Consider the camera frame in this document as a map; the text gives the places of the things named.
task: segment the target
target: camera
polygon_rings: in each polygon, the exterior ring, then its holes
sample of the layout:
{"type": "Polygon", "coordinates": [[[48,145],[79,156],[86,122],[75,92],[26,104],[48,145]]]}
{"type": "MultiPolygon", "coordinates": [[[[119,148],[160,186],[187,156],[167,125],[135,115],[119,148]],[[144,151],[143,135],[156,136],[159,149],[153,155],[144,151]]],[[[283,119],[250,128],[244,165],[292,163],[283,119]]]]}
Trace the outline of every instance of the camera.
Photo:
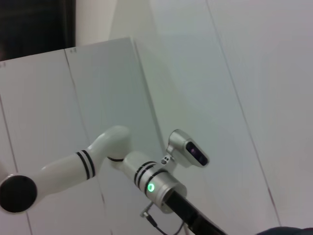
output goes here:
{"type": "Polygon", "coordinates": [[[187,133],[179,129],[171,133],[166,151],[184,167],[205,167],[209,163],[206,153],[187,133]]]}

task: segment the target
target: black stripe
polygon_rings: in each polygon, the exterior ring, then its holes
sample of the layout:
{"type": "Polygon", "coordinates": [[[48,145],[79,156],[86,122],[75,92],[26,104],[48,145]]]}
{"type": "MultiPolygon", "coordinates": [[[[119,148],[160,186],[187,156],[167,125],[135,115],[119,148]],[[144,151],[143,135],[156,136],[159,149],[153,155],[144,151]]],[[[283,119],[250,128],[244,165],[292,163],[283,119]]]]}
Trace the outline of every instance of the black stripe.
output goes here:
{"type": "Polygon", "coordinates": [[[114,159],[114,158],[110,158],[110,157],[108,157],[108,159],[110,159],[112,162],[122,162],[122,161],[124,161],[124,159],[114,159]]]}
{"type": "Polygon", "coordinates": [[[135,174],[135,176],[134,176],[134,184],[136,184],[136,177],[137,177],[138,172],[139,172],[145,165],[147,165],[147,164],[149,164],[149,163],[156,163],[156,162],[154,162],[154,161],[149,161],[149,162],[146,162],[146,163],[142,164],[141,167],[138,168],[138,170],[137,170],[137,172],[136,172],[136,174],[135,174]]]}
{"type": "Polygon", "coordinates": [[[142,171],[142,173],[140,174],[140,176],[139,176],[139,178],[138,178],[138,183],[137,183],[138,187],[139,187],[139,185],[140,185],[140,180],[141,180],[141,177],[143,176],[143,174],[144,174],[148,169],[152,168],[155,164],[156,164],[156,163],[147,166],[147,167],[142,171]]]}
{"type": "Polygon", "coordinates": [[[165,169],[160,169],[156,173],[154,173],[152,176],[150,176],[149,180],[146,183],[146,187],[145,187],[145,195],[146,196],[147,196],[147,188],[148,188],[148,185],[149,185],[150,181],[153,179],[153,177],[155,177],[156,175],[158,175],[158,174],[160,174],[162,172],[168,172],[168,171],[165,170],[165,169]]]}
{"type": "Polygon", "coordinates": [[[82,160],[82,162],[83,162],[83,165],[84,165],[84,168],[85,168],[85,171],[87,174],[87,180],[88,180],[89,179],[89,170],[88,170],[87,164],[85,162],[85,159],[83,158],[83,156],[79,152],[77,152],[76,154],[79,156],[80,160],[82,160]]]}
{"type": "Polygon", "coordinates": [[[94,177],[96,175],[96,172],[94,170],[94,165],[93,165],[92,159],[91,159],[89,153],[86,150],[82,150],[82,151],[83,151],[83,153],[85,153],[86,157],[88,158],[88,161],[89,161],[89,163],[91,165],[92,177],[94,177]]]}

